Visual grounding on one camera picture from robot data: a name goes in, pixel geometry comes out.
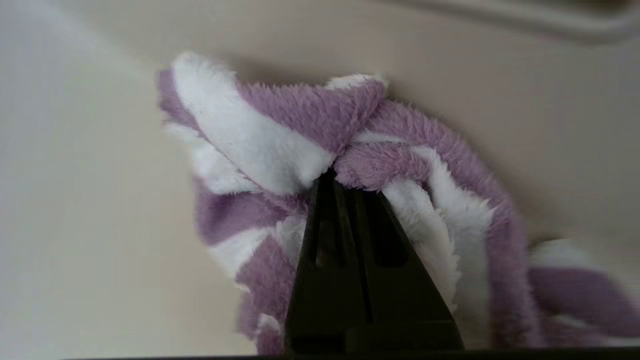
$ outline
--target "white surface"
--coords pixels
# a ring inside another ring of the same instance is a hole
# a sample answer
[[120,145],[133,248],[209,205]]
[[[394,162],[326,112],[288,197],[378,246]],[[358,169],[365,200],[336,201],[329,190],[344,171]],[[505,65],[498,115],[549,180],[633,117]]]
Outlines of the white surface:
[[153,75],[190,48],[244,78],[384,74],[445,115],[527,216],[640,288],[640,39],[575,44],[342,0],[0,1],[0,358],[247,353],[193,231]]

